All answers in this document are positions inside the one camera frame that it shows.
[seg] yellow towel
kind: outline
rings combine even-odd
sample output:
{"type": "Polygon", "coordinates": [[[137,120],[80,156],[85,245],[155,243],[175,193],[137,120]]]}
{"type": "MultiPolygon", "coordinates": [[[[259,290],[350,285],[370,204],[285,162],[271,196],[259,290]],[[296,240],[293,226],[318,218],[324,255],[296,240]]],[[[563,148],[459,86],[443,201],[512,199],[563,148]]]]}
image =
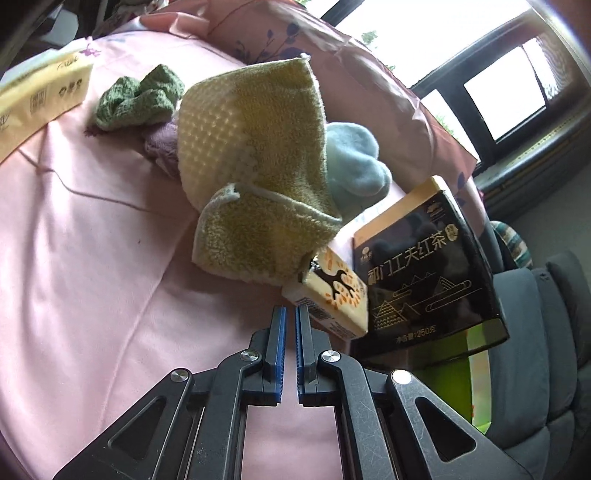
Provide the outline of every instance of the yellow towel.
{"type": "Polygon", "coordinates": [[[178,166],[201,211],[197,265],[282,285],[336,235],[342,218],[326,183],[325,124],[307,58],[252,65],[189,89],[178,166]]]}

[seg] small yellow box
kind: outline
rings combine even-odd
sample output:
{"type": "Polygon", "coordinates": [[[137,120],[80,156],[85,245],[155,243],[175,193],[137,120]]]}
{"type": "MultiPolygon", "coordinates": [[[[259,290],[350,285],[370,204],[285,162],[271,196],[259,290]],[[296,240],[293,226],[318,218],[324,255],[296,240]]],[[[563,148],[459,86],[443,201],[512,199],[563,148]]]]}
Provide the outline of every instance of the small yellow box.
{"type": "Polygon", "coordinates": [[[367,287],[328,247],[281,294],[295,305],[307,305],[311,318],[343,340],[368,332],[367,287]]]}
{"type": "Polygon", "coordinates": [[[37,130],[82,103],[92,62],[72,53],[0,90],[0,163],[37,130]]]}

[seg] metal screw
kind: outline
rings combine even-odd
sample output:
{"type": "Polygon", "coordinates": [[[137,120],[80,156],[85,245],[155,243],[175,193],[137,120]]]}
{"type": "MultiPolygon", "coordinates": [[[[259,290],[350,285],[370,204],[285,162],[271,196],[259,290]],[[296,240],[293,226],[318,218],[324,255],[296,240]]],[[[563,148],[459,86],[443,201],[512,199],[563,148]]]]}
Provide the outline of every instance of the metal screw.
{"type": "Polygon", "coordinates": [[[413,376],[406,370],[394,370],[392,372],[392,381],[400,385],[408,385],[413,376]]]}
{"type": "Polygon", "coordinates": [[[254,362],[258,360],[258,353],[254,350],[244,350],[240,354],[240,360],[244,360],[245,362],[254,362]]]}
{"type": "Polygon", "coordinates": [[[189,378],[189,372],[184,368],[179,368],[170,374],[170,380],[176,383],[182,383],[189,378]]]}
{"type": "Polygon", "coordinates": [[[333,364],[340,360],[340,353],[338,353],[336,350],[326,350],[322,352],[321,357],[325,362],[333,364]]]}

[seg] green knit cloth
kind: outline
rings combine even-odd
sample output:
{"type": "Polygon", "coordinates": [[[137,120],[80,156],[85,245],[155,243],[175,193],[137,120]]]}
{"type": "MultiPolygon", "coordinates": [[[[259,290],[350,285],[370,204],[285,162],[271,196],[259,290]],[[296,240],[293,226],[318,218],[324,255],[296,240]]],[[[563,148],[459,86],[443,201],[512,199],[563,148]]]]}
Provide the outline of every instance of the green knit cloth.
{"type": "Polygon", "coordinates": [[[158,65],[139,82],[121,77],[100,97],[95,123],[111,131],[170,120],[184,93],[184,84],[166,65],[158,65]]]}

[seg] gray sofa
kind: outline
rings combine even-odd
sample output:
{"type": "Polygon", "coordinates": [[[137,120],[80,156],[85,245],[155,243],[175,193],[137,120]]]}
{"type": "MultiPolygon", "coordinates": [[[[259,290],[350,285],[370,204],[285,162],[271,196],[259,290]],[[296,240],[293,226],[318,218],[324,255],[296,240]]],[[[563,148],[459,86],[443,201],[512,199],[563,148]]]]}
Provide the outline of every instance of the gray sofa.
{"type": "Polygon", "coordinates": [[[489,351],[486,436],[535,480],[577,471],[569,461],[589,449],[583,438],[591,423],[591,293],[583,270],[565,252],[494,282],[511,338],[489,351]]]}

